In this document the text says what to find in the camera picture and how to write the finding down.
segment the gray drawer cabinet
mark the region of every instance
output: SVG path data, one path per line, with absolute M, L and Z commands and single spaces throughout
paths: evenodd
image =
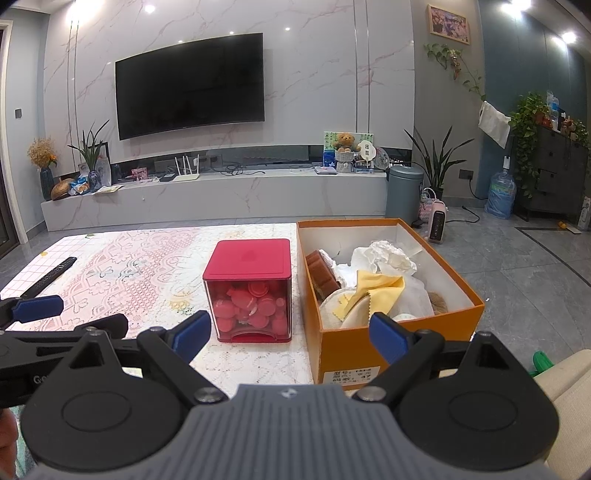
M 589 151 L 550 128 L 538 127 L 532 158 L 540 173 L 530 199 L 518 194 L 517 205 L 529 212 L 578 215 L 583 200 Z

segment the wall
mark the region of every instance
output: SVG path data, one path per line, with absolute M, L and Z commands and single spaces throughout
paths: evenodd
M 76 125 L 87 131 L 109 119 L 104 139 L 113 162 L 206 148 L 320 144 L 327 129 L 370 129 L 379 145 L 409 147 L 403 130 L 412 129 L 414 116 L 410 0 L 154 0 L 151 15 L 141 0 L 79 4 L 100 8 L 83 14 L 78 32 L 76 23 L 70 32 L 70 7 L 64 7 L 51 15 L 47 36 L 45 124 L 57 143 L 60 173 L 77 170 L 80 161 L 66 146 L 68 118 L 74 141 Z M 230 31 L 264 34 L 265 122 L 118 140 L 117 60 Z
M 499 0 L 480 0 L 486 61 L 487 101 L 509 115 L 519 95 L 550 89 L 567 115 L 587 122 L 585 60 L 535 18 L 514 18 Z M 506 152 L 510 151 L 508 143 Z M 502 168 L 505 151 L 486 137 L 480 160 L 476 194 L 488 192 L 491 175 Z
M 449 145 L 455 146 L 469 138 L 476 140 L 457 151 L 454 159 L 464 158 L 467 162 L 449 169 L 444 182 L 446 197 L 472 197 L 467 180 L 458 179 L 460 168 L 474 170 L 478 176 L 482 132 L 478 128 L 478 115 L 482 102 L 470 93 L 461 81 L 454 82 L 451 71 L 445 71 L 436 61 L 428 59 L 423 48 L 425 43 L 446 43 L 450 48 L 463 50 L 462 56 L 472 70 L 484 73 L 484 56 L 480 15 L 476 0 L 438 0 L 439 8 L 458 13 L 467 18 L 472 36 L 471 45 L 463 45 L 429 33 L 427 4 L 432 0 L 413 0 L 413 30 L 415 41 L 415 127 L 420 131 L 427 145 L 431 139 L 441 145 L 447 130 L 453 125 Z M 418 152 L 413 152 L 417 161 Z
M 49 15 L 10 8 L 2 18 L 13 21 L 6 80 L 8 155 L 22 222 L 30 230 L 43 221 L 39 173 L 27 150 L 36 137 L 44 135 L 43 90 L 38 80 Z M 17 108 L 22 109 L 22 118 L 15 118 Z

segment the yellow cloth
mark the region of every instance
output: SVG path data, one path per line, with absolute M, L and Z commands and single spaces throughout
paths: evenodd
M 404 279 L 402 277 L 390 277 L 380 273 L 358 270 L 355 294 L 348 299 L 347 303 L 342 302 L 334 313 L 340 320 L 344 320 L 355 304 L 369 295 L 369 318 L 375 312 L 388 314 L 403 290 Z

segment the framed painting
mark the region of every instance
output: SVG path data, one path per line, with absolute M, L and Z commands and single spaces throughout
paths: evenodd
M 432 5 L 427 6 L 429 30 L 435 35 L 470 44 L 468 20 L 459 14 Z

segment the green vine plant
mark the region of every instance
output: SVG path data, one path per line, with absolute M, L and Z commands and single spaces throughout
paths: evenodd
M 520 96 L 517 110 L 511 112 L 509 125 L 514 135 L 514 177 L 520 192 L 526 198 L 533 197 L 536 179 L 540 172 L 534 167 L 532 154 L 538 145 L 536 117 L 548 115 L 548 106 L 539 93 Z
M 453 68 L 454 80 L 457 80 L 462 72 L 464 72 L 464 75 L 468 75 L 469 78 L 464 80 L 462 84 L 469 92 L 477 94 L 483 102 L 486 100 L 486 95 L 482 91 L 482 76 L 478 75 L 477 70 L 474 70 L 474 72 L 471 71 L 462 57 L 461 50 L 458 48 L 449 48 L 445 43 L 427 43 L 425 44 L 425 51 L 427 52 L 428 58 L 437 60 L 438 64 L 445 70 L 451 66 Z
M 574 133 L 577 135 L 577 142 L 589 149 L 589 156 L 587 157 L 587 173 L 585 175 L 585 196 L 590 196 L 591 188 L 591 144 L 589 144 L 589 132 L 587 127 L 581 120 L 573 120 L 575 127 Z

